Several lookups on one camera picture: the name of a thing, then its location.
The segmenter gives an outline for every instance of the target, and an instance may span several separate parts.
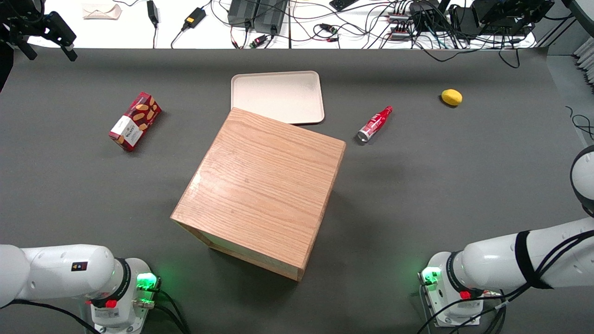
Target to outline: green led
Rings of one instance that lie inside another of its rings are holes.
[[[421,272],[421,276],[427,284],[435,284],[441,276],[441,269],[437,267],[427,267]]]
[[[136,276],[136,287],[141,289],[153,289],[157,285],[157,276],[153,273],[142,273]]]

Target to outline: wood grain surface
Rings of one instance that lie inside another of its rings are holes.
[[[204,232],[198,237],[210,247],[267,269],[280,266],[273,271],[285,276],[293,276],[292,267],[299,280],[345,147],[233,108],[171,218]]]

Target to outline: lemon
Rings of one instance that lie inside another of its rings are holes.
[[[441,99],[450,106],[462,103],[462,94],[455,89],[446,89],[441,93]]]

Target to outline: gray table surface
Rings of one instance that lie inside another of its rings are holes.
[[[446,63],[388,50],[85,49],[74,63],[39,52],[15,61],[0,94],[0,243],[142,258],[194,333],[416,333],[416,273],[434,253],[585,216],[568,178],[582,147],[543,50],[521,51],[518,70],[489,51]],[[169,220],[229,112],[232,76],[292,70],[320,74],[326,118],[306,128],[347,142],[301,283],[209,250]],[[464,95],[458,108],[438,99],[448,88]],[[143,90],[166,113],[125,153],[108,131]],[[386,105],[388,124],[357,145]],[[531,290],[503,333],[592,333],[592,300],[592,288]],[[81,331],[49,310],[0,311],[2,333]],[[151,312],[145,333],[174,331]]]

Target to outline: beige plastic tray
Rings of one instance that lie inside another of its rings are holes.
[[[231,108],[288,124],[324,119],[320,76],[314,71],[238,74],[231,79]]]

